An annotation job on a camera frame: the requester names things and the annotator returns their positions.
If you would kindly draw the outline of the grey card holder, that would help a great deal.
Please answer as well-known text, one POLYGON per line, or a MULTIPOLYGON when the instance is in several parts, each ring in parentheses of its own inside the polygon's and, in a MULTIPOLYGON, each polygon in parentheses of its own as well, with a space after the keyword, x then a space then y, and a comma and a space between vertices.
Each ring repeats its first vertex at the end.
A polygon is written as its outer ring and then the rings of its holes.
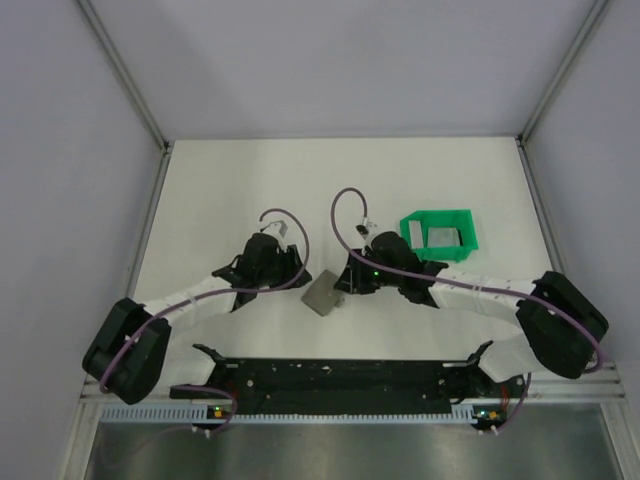
POLYGON ((301 297, 302 303, 317 315, 328 316, 345 301, 345 293, 334 288, 338 279, 332 271, 323 270, 301 297))

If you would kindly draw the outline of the green plastic bin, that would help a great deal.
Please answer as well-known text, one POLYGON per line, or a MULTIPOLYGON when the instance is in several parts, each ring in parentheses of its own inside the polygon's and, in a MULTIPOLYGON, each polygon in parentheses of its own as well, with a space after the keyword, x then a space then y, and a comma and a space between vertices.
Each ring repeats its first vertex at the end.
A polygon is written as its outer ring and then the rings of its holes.
POLYGON ((461 262, 479 248, 470 210, 418 210, 399 222, 420 260, 461 262))

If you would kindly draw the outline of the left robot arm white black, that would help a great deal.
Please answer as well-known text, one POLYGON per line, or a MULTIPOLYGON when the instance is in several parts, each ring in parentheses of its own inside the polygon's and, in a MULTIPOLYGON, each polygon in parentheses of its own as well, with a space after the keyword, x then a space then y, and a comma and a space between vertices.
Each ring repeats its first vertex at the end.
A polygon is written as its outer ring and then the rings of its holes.
POLYGON ((128 405, 155 388, 195 387, 216 396, 227 374, 205 348, 172 352, 177 337, 204 320, 239 310, 259 295, 300 288, 312 280, 309 253, 265 231, 253 234, 244 251, 199 283, 147 302, 117 301, 82 360, 84 371, 128 405))

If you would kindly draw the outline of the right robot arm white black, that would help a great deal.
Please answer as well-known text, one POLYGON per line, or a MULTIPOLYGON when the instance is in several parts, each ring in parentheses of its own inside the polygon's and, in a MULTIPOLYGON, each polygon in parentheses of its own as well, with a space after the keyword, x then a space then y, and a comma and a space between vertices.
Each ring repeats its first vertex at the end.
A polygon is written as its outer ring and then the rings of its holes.
POLYGON ((350 251, 334 287, 352 295, 392 287, 413 304, 468 311, 516 327, 516 335, 489 340, 470 356, 467 384, 481 396, 516 376, 548 370, 578 379, 604 363, 600 342, 609 323, 559 272, 547 271, 534 280, 470 274, 420 259, 403 238, 388 231, 350 251))

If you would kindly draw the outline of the stack of white cards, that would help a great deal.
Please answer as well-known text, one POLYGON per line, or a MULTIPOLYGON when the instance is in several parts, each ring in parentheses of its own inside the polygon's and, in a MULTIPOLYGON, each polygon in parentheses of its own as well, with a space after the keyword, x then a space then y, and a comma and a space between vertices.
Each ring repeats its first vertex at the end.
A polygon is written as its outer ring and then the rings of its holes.
POLYGON ((408 227, 411 248, 414 250, 423 249, 425 245, 421 222, 419 220, 410 220, 408 227))

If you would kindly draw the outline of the silver VIP card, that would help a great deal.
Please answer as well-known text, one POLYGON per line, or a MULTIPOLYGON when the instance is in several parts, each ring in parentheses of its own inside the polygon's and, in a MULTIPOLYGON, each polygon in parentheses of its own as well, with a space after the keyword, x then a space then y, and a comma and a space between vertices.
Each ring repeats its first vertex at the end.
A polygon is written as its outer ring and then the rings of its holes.
POLYGON ((427 247, 456 248, 462 245, 461 234, 453 227, 430 227, 427 231, 427 247))

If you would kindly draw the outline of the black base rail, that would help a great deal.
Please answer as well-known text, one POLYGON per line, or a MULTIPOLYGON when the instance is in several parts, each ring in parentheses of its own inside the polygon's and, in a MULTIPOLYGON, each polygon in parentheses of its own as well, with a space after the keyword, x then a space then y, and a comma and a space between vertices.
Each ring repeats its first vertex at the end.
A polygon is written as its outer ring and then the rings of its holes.
POLYGON ((215 362, 205 381, 217 393, 170 388, 172 399, 231 394, 240 415, 391 415, 450 413, 469 399, 498 404, 524 392, 519 375, 495 382, 468 361, 282 359, 224 357, 197 344, 215 362))

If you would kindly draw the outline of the right aluminium frame post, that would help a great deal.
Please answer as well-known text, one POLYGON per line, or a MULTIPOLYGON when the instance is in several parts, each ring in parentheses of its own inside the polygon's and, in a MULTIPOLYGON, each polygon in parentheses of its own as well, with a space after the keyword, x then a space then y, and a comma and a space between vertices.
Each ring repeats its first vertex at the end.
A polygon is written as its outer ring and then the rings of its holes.
POLYGON ((517 143, 520 147, 524 148, 536 133, 613 4, 614 2, 610 0, 596 0, 590 3, 586 16, 581 21, 576 34, 562 55, 560 63, 517 136, 517 143))

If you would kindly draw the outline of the aluminium frame post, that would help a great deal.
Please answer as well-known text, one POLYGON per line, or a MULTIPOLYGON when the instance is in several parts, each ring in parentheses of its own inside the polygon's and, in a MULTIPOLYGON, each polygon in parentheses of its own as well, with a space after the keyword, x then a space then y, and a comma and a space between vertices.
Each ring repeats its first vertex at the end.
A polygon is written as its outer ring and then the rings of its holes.
POLYGON ((77 8, 89 32, 97 41, 106 63, 143 128, 161 152, 168 151, 171 143, 154 118, 140 88, 108 32, 94 3, 89 0, 74 0, 73 4, 77 8))
POLYGON ((613 4, 614 2, 610 0, 596 0, 590 3, 586 16, 581 21, 576 34, 562 55, 560 63, 517 136, 517 143, 520 147, 524 148, 536 133, 613 4))

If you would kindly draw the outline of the left aluminium frame post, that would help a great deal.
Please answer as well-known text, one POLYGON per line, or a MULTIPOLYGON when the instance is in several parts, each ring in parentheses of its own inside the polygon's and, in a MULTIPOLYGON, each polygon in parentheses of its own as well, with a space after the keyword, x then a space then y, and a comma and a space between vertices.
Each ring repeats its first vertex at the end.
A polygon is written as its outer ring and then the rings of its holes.
POLYGON ((171 143, 154 118, 140 88, 108 32, 94 3, 89 0, 74 0, 73 4, 77 8, 89 32, 97 41, 106 63, 143 128, 161 152, 168 151, 171 143))

